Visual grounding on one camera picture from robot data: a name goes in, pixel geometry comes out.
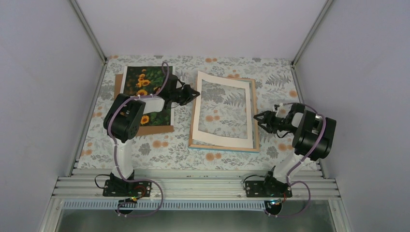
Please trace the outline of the sunflower photo print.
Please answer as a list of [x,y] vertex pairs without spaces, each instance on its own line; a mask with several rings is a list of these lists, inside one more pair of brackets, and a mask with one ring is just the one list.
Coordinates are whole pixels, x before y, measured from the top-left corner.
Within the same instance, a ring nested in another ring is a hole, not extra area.
[[[154,94],[162,86],[165,76],[160,66],[125,66],[119,93],[129,96]],[[173,109],[144,114],[141,126],[172,126]]]

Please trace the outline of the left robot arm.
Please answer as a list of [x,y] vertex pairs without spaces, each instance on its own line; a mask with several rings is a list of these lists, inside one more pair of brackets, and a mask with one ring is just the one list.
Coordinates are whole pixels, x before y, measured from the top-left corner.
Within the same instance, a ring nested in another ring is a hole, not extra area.
[[118,94],[103,122],[107,135],[113,141],[115,164],[108,184],[115,185],[115,189],[123,196],[134,191],[134,168],[129,140],[137,135],[145,114],[169,109],[172,103],[183,106],[199,96],[198,91],[173,74],[166,76],[162,86],[154,89],[152,94],[137,94],[134,97]]

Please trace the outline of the brown backing board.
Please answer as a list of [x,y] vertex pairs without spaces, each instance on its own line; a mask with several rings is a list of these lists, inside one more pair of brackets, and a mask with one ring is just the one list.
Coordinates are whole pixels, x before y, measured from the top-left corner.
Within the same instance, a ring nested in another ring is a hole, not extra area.
[[[115,75],[115,87],[114,87],[114,97],[115,99],[117,95],[120,93],[120,87],[122,83],[123,74],[116,74]],[[144,136],[144,135],[152,135],[152,134],[160,134],[160,133],[169,133],[174,131],[173,125],[165,125],[165,126],[140,126],[136,136]]]

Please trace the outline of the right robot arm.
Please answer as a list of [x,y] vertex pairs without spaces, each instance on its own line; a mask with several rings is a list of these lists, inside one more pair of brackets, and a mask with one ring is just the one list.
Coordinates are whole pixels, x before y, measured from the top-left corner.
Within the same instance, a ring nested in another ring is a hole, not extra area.
[[[281,111],[290,106],[286,115]],[[268,133],[292,134],[293,154],[267,172],[262,191],[268,197],[290,190],[291,178],[303,167],[326,158],[332,148],[337,122],[324,117],[302,103],[280,103],[273,111],[264,111],[253,117],[259,127]]]

